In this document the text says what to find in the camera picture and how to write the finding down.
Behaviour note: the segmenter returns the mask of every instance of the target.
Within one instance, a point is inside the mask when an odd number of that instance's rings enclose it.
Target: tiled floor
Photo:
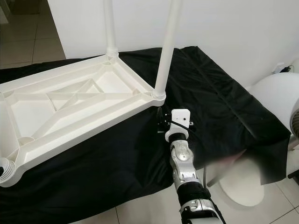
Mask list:
[[[9,25],[1,26],[1,69],[62,59],[64,52],[45,0],[39,15],[14,16]],[[293,180],[266,185],[264,200],[254,208],[235,204],[219,185],[210,191],[227,224],[299,223],[299,186]],[[177,194],[171,186],[74,224],[179,224],[178,210]]]

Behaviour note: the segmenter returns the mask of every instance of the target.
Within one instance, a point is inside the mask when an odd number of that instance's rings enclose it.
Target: black wrapping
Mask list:
[[[154,86],[160,48],[120,53]],[[0,71],[0,82],[82,59]],[[164,107],[187,108],[197,141],[188,139],[196,168],[247,149],[262,183],[285,177],[290,133],[279,120],[197,47],[175,49]],[[70,223],[172,184],[169,146],[157,134],[151,107],[27,171],[0,187],[0,223]]]

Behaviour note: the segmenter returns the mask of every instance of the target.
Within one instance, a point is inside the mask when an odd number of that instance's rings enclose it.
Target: wall outlet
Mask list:
[[[278,63],[278,64],[275,66],[275,68],[272,70],[272,74],[280,73],[280,71],[281,71],[282,69],[284,69],[284,68],[285,68],[285,63],[284,63],[284,62],[280,62],[280,63]]]

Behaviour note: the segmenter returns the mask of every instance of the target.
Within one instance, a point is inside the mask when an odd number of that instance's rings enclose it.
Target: black fabric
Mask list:
[[[154,86],[161,49],[120,53]],[[0,71],[7,82],[82,59]],[[164,108],[191,111],[199,142],[190,135],[194,165],[247,149],[264,174],[262,183],[285,178],[290,133],[279,120],[197,47],[175,49]],[[151,107],[27,171],[0,188],[0,223],[70,223],[172,184],[170,150],[157,134]]]

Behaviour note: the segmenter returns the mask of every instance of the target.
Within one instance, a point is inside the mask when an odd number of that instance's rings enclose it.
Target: white wall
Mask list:
[[[102,0],[48,0],[67,58],[105,53]],[[114,0],[120,51],[161,47],[169,0]],[[197,45],[243,86],[299,57],[299,0],[184,0],[176,47]]]

